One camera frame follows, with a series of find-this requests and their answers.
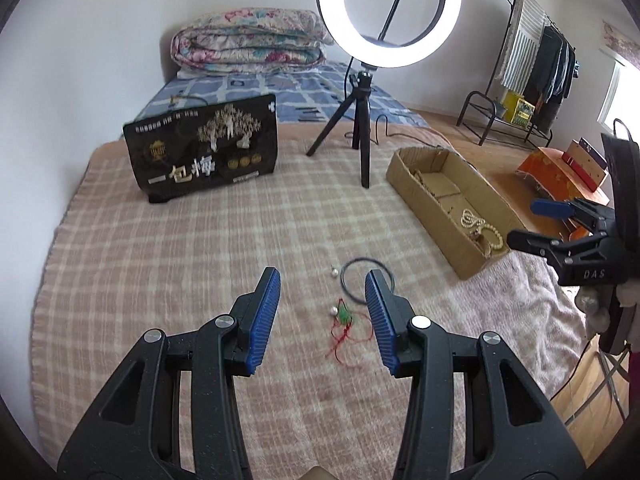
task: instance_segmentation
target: window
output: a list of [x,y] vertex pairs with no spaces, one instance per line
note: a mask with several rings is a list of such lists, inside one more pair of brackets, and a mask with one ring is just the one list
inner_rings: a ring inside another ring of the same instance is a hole
[[598,122],[613,133],[613,121],[620,119],[635,139],[640,139],[640,70],[631,64],[616,63],[611,86]]

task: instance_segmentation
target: floral quilt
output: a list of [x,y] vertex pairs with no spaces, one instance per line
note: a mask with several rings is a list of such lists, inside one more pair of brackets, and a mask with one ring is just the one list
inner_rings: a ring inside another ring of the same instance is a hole
[[184,27],[172,59],[195,75],[308,70],[334,40],[311,10],[247,8],[214,12]]

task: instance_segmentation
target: orange fabric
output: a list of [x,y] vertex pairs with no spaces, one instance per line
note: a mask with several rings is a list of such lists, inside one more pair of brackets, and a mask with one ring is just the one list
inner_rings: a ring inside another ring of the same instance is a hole
[[[609,204],[609,197],[598,188],[595,192],[589,190],[583,180],[572,170],[564,160],[562,152],[553,148],[538,148],[527,157],[516,171],[530,175],[546,190],[553,200],[564,201],[574,198],[585,198],[602,205]],[[578,240],[589,235],[588,231],[576,226],[571,234],[571,240]]]

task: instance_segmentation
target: blue patterned bedsheet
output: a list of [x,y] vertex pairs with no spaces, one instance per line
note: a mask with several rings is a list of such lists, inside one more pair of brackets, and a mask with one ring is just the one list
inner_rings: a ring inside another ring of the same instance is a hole
[[[179,108],[203,105],[200,99],[178,99],[172,96],[197,96],[215,104],[276,94],[276,113],[281,123],[325,123],[337,110],[344,96],[344,73],[347,65],[328,62],[318,69],[300,73],[235,74],[173,79],[162,88],[140,112],[136,120],[164,114]],[[391,124],[428,126],[419,115],[408,110],[384,90],[373,87],[370,98],[371,119],[385,114]],[[355,106],[346,118],[353,119]]]

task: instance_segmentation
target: bed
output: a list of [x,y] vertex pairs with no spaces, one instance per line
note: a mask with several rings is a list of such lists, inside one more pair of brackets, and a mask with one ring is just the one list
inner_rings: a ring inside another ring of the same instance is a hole
[[[176,77],[151,99],[137,119],[177,108],[200,106],[204,104],[202,99],[215,104],[273,93],[276,94],[279,122],[325,123],[344,99],[346,70],[344,63],[327,62],[307,72],[233,74],[194,79]],[[384,116],[390,124],[428,126],[420,115],[408,110],[378,86],[373,86],[370,105],[373,121]],[[344,120],[353,120],[353,111],[354,107]]]
[[[446,330],[500,333],[548,396],[564,385],[584,347],[584,319],[544,261],[511,253],[461,282],[385,180],[392,153],[414,141],[372,146],[372,187],[364,191],[360,155],[344,139],[348,122],[314,158],[305,155],[323,126],[280,124],[273,175],[162,206],[148,204],[136,187],[123,141],[94,154],[56,232],[33,314],[34,407],[52,464],[142,333],[196,330],[254,290],[266,266],[282,274],[280,306],[264,364],[236,381],[254,478],[298,478],[315,465],[343,479],[391,477],[410,382],[389,376],[375,341],[342,350],[357,368],[330,354],[328,311],[341,296],[330,269],[355,256],[384,261],[398,294]],[[428,128],[395,128],[446,144]],[[347,275],[354,290],[365,270]],[[188,398],[188,384],[182,394]],[[455,407],[460,466],[461,390]],[[183,410],[186,468],[193,466],[189,430]]]

